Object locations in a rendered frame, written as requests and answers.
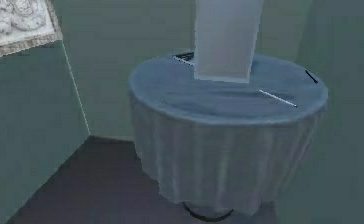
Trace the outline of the round table with blue cloth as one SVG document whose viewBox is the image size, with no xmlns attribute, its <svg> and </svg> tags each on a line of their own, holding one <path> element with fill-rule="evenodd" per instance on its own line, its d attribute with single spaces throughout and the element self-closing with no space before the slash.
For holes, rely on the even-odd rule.
<svg viewBox="0 0 364 224">
<path fill-rule="evenodd" d="M 286 190 L 326 113 L 328 88 L 311 74 L 318 84 L 305 68 L 261 54 L 247 84 L 196 79 L 173 55 L 139 64 L 128 95 L 143 172 L 191 211 L 255 214 Z"/>
</svg>

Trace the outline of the thin black pen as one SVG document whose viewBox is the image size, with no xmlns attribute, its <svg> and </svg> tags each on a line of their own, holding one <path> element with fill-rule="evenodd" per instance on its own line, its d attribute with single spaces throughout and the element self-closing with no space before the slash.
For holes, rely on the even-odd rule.
<svg viewBox="0 0 364 224">
<path fill-rule="evenodd" d="M 319 83 L 318 80 L 315 79 L 308 70 L 305 69 L 305 73 L 313 80 L 314 83 L 316 83 L 316 84 Z"/>
</svg>

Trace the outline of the black flat device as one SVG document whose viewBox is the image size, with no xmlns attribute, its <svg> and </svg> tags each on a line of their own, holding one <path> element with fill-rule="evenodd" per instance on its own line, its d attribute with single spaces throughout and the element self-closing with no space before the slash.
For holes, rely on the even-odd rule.
<svg viewBox="0 0 364 224">
<path fill-rule="evenodd" d="M 184 52 L 184 53 L 175 54 L 173 56 L 173 58 L 182 63 L 188 64 L 191 66 L 194 65 L 194 53 L 193 52 Z"/>
</svg>

